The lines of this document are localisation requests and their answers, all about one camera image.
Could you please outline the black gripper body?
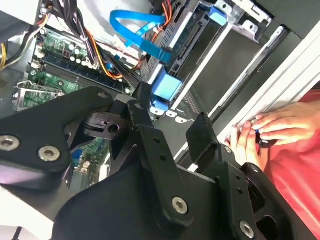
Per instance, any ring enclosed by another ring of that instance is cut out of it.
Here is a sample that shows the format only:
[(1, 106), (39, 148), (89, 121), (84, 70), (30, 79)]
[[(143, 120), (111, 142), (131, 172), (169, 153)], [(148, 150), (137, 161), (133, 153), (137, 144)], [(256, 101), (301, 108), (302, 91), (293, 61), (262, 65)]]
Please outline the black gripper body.
[[(246, 176), (257, 220), (271, 217), (277, 240), (310, 240), (313, 235), (267, 177), (252, 164)], [(194, 214), (189, 227), (161, 227), (147, 200), (147, 182), (139, 163), (71, 198), (58, 213), (54, 240), (225, 240), (218, 223), (216, 182), (178, 168)]]

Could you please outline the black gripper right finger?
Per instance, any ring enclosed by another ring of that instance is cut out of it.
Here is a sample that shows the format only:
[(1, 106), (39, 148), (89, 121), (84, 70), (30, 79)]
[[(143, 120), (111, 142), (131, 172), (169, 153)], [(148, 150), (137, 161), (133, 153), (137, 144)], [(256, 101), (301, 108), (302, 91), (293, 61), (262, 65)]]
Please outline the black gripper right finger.
[(196, 172), (215, 181), (217, 221), (226, 240), (276, 240), (278, 226), (270, 216), (257, 220), (248, 181), (232, 150), (219, 143), (212, 122), (200, 113), (186, 132)]

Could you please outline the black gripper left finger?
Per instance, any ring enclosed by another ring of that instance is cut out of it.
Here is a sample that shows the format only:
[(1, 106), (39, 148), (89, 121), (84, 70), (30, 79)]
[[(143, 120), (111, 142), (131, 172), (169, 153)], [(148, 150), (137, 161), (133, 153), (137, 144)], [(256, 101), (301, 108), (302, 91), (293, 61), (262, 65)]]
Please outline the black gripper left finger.
[(151, 212), (163, 228), (194, 221), (189, 195), (164, 134), (148, 113), (151, 87), (114, 99), (89, 86), (0, 121), (0, 183), (30, 196), (56, 192), (72, 166), (71, 154), (95, 138), (110, 142), (113, 176), (142, 165)]

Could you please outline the person's left hand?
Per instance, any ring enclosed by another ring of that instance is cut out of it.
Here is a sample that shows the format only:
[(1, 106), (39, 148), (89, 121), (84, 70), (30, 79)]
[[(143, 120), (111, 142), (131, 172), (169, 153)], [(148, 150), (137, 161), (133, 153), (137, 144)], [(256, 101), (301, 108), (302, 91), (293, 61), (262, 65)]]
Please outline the person's left hand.
[(252, 123), (247, 121), (242, 127), (234, 125), (230, 131), (230, 137), (224, 142), (235, 155), (235, 160), (241, 166), (245, 163), (252, 163), (262, 171), (265, 170), (269, 150), (260, 148), (256, 144), (256, 131), (252, 128)]

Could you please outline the person's right hand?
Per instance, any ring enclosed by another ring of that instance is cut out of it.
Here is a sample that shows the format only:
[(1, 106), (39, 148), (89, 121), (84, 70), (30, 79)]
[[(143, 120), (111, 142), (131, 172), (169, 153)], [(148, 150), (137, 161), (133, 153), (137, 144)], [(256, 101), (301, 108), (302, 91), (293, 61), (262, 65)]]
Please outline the person's right hand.
[(276, 140), (277, 146), (308, 140), (320, 130), (320, 101), (296, 102), (258, 115), (252, 128), (262, 140)]

